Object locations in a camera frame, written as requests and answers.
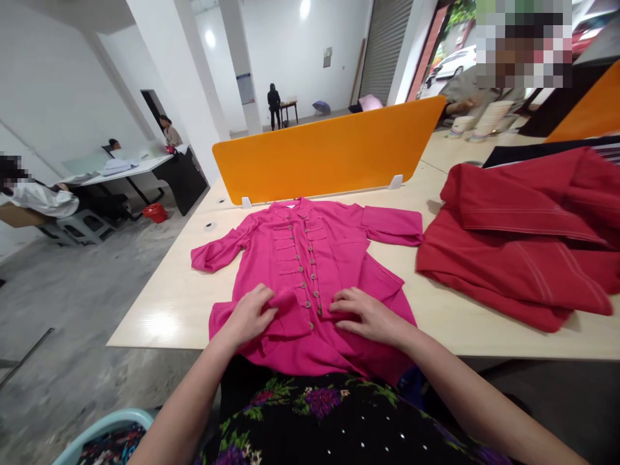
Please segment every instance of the pink shirt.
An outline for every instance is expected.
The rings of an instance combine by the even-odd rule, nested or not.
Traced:
[[[192,250],[192,266],[213,273],[245,249],[232,302],[213,306],[211,338],[239,299],[264,283],[276,293],[267,307],[279,310],[265,333],[242,351],[248,360],[287,375],[356,371],[396,384],[411,361],[396,349],[336,328],[335,322],[353,316],[329,312],[335,293],[356,286],[415,324],[404,282],[366,252],[369,239],[419,245],[422,217],[302,197],[248,215],[222,239]]]

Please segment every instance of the rolling shutter door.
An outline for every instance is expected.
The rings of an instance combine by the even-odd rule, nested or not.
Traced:
[[[375,0],[360,97],[372,94],[387,104],[412,4],[413,0]]]

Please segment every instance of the hand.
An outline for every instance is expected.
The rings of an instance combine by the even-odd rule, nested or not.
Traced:
[[[274,295],[266,285],[257,285],[241,297],[218,335],[224,334],[223,340],[232,342],[238,348],[262,334],[278,311],[277,308],[272,308],[261,315],[263,306]]]
[[[376,298],[370,297],[357,287],[343,289],[334,295],[336,302],[329,306],[330,312],[351,312],[362,322],[340,321],[336,326],[376,342],[401,347],[413,327],[388,309]]]

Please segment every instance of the orange partition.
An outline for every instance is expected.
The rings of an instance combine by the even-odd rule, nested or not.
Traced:
[[[603,136],[620,130],[620,61],[616,61],[547,137],[563,142]]]
[[[446,104],[443,96],[213,146],[231,200],[318,196],[409,180]]]

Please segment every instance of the blue basket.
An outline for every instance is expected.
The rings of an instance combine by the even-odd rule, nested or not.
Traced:
[[[141,409],[123,409],[112,412],[78,436],[52,465],[77,465],[84,444],[123,426],[138,423],[148,431],[156,415],[156,411]]]

